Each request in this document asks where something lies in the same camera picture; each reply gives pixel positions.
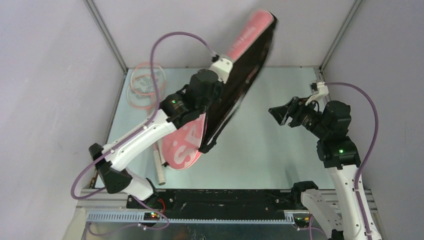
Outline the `pink sport racket bag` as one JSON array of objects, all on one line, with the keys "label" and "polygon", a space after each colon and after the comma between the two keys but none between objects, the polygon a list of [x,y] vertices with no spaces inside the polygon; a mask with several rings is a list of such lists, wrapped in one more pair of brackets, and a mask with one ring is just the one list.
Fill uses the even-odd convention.
[{"label": "pink sport racket bag", "polygon": [[235,115],[243,98],[264,67],[272,47],[278,19],[269,11],[256,10],[225,56],[232,69],[218,102],[198,119],[161,140],[159,152],[164,166],[175,170],[190,167],[208,153]]}]

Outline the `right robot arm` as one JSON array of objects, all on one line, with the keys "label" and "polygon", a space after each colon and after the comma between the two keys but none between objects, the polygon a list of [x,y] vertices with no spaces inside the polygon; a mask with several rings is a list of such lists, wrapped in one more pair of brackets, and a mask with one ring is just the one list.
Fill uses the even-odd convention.
[{"label": "right robot arm", "polygon": [[268,112],[281,126],[302,126],[318,138],[316,152],[330,176],[338,199],[340,214],[324,201],[312,181],[292,187],[291,204],[307,208],[329,240],[380,240],[366,199],[358,149],[348,137],[351,107],[341,101],[329,101],[323,111],[315,110],[307,98],[293,97],[287,104],[271,107]]}]

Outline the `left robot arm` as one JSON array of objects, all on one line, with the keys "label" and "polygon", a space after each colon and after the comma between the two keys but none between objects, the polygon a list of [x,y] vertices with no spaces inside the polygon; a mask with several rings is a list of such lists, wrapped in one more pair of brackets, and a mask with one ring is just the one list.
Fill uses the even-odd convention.
[{"label": "left robot arm", "polygon": [[145,208],[156,206],[158,194],[151,180],[131,175],[127,165],[153,143],[203,115],[220,99],[228,77],[229,71],[201,69],[189,84],[159,102],[145,122],[114,143],[92,144],[88,150],[107,193],[124,192]]}]

